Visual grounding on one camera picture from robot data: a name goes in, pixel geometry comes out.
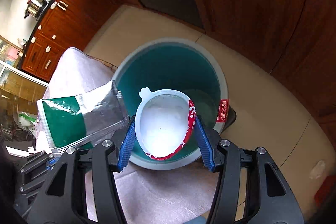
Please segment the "white yogurt cup red label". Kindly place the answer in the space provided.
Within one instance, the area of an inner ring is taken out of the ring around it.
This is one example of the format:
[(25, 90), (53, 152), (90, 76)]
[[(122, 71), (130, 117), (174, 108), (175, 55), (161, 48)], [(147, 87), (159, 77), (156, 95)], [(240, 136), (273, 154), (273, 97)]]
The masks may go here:
[(152, 160), (172, 158), (189, 141), (197, 116), (193, 101), (184, 93), (142, 88), (135, 114), (135, 135), (139, 146)]

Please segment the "steel pressure cooker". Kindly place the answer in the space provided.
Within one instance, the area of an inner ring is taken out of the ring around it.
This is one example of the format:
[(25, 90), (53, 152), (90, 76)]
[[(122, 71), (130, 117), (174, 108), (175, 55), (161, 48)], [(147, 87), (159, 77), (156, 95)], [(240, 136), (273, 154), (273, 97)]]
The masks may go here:
[(32, 16), (33, 18), (38, 19), (47, 5), (47, 0), (28, 0), (24, 18), (26, 19), (29, 16)]

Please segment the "green silver snack bag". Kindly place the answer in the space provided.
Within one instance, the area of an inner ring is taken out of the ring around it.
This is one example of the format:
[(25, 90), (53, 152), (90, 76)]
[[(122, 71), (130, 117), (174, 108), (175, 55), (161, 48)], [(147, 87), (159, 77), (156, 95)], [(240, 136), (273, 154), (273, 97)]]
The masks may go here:
[(129, 121), (123, 97), (110, 81), (76, 96), (37, 102), (49, 148), (60, 157), (69, 147), (90, 149)]

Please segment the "brown wooden kitchen cabinets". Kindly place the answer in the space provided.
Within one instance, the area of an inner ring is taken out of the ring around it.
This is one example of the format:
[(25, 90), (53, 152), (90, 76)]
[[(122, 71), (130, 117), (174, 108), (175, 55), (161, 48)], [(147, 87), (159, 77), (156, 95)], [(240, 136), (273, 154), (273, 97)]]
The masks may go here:
[(335, 0), (51, 0), (20, 68), (49, 80), (66, 48), (84, 49), (122, 5), (169, 16), (242, 54), (335, 141)]

